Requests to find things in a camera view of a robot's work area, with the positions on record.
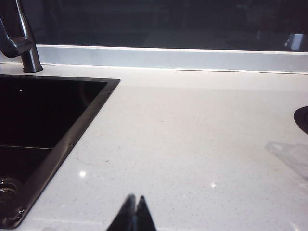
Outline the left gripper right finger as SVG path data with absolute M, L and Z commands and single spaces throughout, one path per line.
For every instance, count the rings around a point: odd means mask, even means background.
M 136 229 L 138 231 L 156 231 L 154 221 L 144 196 L 141 196 L 136 211 Z

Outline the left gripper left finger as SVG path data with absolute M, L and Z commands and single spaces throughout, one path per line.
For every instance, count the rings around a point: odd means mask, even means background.
M 130 231 L 135 215 L 136 197 L 129 194 L 121 205 L 116 217 L 113 219 L 107 231 Z

